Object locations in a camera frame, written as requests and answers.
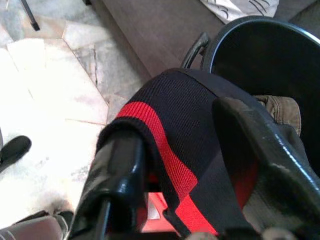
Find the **leg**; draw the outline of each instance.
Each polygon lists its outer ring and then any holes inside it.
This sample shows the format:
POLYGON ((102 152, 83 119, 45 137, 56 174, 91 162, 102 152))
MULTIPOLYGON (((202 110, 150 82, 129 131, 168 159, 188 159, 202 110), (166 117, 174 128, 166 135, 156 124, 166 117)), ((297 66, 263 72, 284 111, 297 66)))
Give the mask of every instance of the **leg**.
POLYGON ((27 3, 27 0, 20 0, 22 5, 23 5, 23 8, 24 8, 24 11, 25 13, 28 15, 29 19, 30 19, 30 23, 33 27, 33 29, 35 31, 39 31, 40 30, 40 27, 38 25, 38 23, 36 22, 36 19, 34 17, 34 15, 32 14, 31 10, 30 10, 30 7, 27 3))

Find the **white floor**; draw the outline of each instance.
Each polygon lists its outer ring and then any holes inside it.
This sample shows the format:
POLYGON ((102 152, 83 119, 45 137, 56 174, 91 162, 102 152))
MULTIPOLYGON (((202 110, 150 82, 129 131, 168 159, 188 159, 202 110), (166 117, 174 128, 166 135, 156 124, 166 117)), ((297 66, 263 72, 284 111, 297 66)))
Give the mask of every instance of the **white floor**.
POLYGON ((0 228, 40 210, 74 210, 97 137, 142 86, 82 0, 0 0, 0 128, 30 151, 0 174, 0 228))

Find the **red stripe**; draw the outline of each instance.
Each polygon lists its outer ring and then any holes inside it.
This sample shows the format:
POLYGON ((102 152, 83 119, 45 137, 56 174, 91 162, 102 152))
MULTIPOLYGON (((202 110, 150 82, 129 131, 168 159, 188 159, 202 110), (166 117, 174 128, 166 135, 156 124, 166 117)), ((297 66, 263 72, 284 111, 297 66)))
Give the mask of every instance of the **red stripe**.
POLYGON ((204 231, 216 235, 217 231, 189 197, 189 193, 197 185, 198 180, 171 150, 164 127, 154 109, 144 102, 132 102, 126 104, 117 117, 137 118, 147 125, 155 140, 165 170, 180 200, 175 213, 191 232, 204 231))
POLYGON ((154 109, 144 102, 132 102, 125 105, 117 117, 138 118, 148 126, 172 185, 180 201, 183 200, 198 181, 196 176, 171 150, 164 127, 154 109))
POLYGON ((217 235, 217 231, 202 215, 190 196, 186 196, 175 210, 175 214, 183 221, 190 232, 209 232, 217 235))
POLYGON ((243 209, 255 189, 258 179, 258 161, 254 161, 250 166, 237 173, 234 182, 234 192, 240 208, 243 209))
POLYGON ((175 228, 163 215, 164 210, 168 208, 163 194, 161 192, 149 192, 148 196, 149 201, 151 201, 155 206, 160 218, 148 219, 142 229, 142 232, 176 232, 175 228))

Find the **black shoe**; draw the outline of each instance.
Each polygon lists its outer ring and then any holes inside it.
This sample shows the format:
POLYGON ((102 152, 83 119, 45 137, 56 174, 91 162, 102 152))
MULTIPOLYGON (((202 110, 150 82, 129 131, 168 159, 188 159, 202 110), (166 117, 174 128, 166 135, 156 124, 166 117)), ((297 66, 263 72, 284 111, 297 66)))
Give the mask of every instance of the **black shoe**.
POLYGON ((17 136, 0 150, 0 173, 16 163, 31 148, 31 140, 26 136, 17 136))

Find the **white fabric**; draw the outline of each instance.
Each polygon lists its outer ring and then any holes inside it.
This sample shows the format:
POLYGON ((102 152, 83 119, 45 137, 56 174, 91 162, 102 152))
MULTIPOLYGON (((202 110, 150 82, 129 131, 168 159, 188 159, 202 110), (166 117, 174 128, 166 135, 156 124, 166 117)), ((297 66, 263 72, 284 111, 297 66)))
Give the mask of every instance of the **white fabric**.
POLYGON ((273 17, 279 0, 200 0, 225 24, 251 15, 273 17))

